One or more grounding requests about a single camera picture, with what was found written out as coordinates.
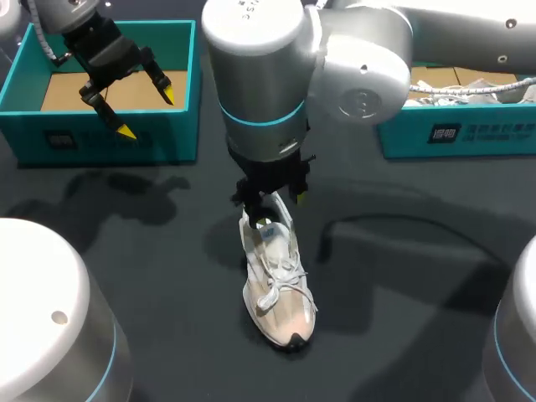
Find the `shoe tongue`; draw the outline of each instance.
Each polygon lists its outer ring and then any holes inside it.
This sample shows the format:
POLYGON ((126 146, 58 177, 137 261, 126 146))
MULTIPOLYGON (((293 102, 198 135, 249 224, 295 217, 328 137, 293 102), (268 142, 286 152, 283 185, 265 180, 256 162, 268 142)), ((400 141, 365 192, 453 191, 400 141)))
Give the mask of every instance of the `shoe tongue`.
POLYGON ((288 258, 290 256, 291 233, 284 225, 272 222, 259 229, 265 244, 266 256, 270 258, 288 258))

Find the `sneaker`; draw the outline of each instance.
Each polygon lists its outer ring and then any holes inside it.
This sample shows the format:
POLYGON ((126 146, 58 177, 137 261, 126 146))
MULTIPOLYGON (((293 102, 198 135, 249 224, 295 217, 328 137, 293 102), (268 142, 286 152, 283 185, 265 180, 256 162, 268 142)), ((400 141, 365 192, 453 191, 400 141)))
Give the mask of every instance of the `sneaker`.
POLYGON ((272 343, 297 348, 312 335, 317 307, 307 288, 292 218, 278 193, 266 197, 276 221, 263 219, 253 229, 246 212, 240 219, 248 262, 244 302, 255 325, 272 343))

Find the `shoe sole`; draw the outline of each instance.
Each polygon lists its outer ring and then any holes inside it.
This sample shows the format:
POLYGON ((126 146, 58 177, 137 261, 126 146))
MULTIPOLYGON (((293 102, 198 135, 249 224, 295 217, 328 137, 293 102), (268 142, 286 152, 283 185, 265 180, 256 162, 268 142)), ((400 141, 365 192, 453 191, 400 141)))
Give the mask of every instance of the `shoe sole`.
POLYGON ((303 349, 308 344, 308 341, 304 340, 297 333, 292 334, 291 341, 287 345, 282 345, 278 343, 274 338, 268 335, 259 325, 257 320, 255 320, 255 314, 253 313, 252 307, 249 302, 249 300, 251 299, 250 299, 250 291, 249 291, 247 283, 245 284, 244 290, 242 291, 242 297, 244 298, 245 308, 247 308, 248 313, 250 314, 251 320, 253 321, 255 326, 259 329, 259 331, 264 335, 264 337, 270 341, 273 347, 286 351, 286 352, 297 352, 303 349))

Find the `teal bin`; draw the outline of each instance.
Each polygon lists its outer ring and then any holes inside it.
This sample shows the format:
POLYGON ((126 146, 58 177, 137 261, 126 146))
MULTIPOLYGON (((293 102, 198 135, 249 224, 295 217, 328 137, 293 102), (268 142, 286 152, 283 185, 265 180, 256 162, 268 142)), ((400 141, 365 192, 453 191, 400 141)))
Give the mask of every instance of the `teal bin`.
POLYGON ((536 105, 404 107, 378 135, 388 159, 536 155, 536 105))
MULTIPOLYGON (((74 59, 55 68, 44 55, 30 24, 0 93, 0 130, 20 164, 87 166, 195 161, 201 87, 195 21, 123 21, 117 26, 138 46, 150 47, 162 70, 188 72, 184 108, 116 110, 137 135, 137 141, 106 129, 94 111, 41 111, 51 75, 80 73, 83 69, 74 59)), ((61 37, 49 38, 49 44, 56 54, 66 51, 61 37)))

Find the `black table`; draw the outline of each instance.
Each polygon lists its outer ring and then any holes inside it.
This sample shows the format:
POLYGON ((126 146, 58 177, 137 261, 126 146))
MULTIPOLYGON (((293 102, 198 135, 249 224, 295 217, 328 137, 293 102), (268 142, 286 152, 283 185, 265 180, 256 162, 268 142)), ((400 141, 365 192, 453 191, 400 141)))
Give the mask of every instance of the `black table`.
MULTIPOLYGON (((121 19, 202 8, 112 3, 121 19)), ((133 402, 485 401, 483 341, 536 233, 536 162, 388 162, 370 129, 312 111, 312 189, 291 212, 320 311, 311 347, 279 353, 243 305, 229 201, 241 172, 206 55, 202 66, 193 166, 23 170, 0 139, 0 215, 45 224, 83 255, 128 336, 133 402)))

